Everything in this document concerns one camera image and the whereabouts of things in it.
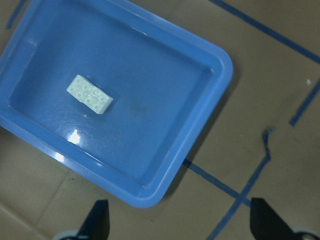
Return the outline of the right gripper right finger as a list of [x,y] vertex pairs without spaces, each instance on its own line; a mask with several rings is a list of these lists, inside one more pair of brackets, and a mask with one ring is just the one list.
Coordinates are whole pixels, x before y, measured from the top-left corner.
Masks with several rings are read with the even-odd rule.
[[263,199],[250,201],[249,227],[256,240],[298,240],[294,231]]

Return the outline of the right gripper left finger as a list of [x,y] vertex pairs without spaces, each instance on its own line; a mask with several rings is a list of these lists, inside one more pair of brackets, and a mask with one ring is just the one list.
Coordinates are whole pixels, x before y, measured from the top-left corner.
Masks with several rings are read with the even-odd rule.
[[107,240],[110,234],[110,213],[107,199],[97,200],[77,232],[78,240]]

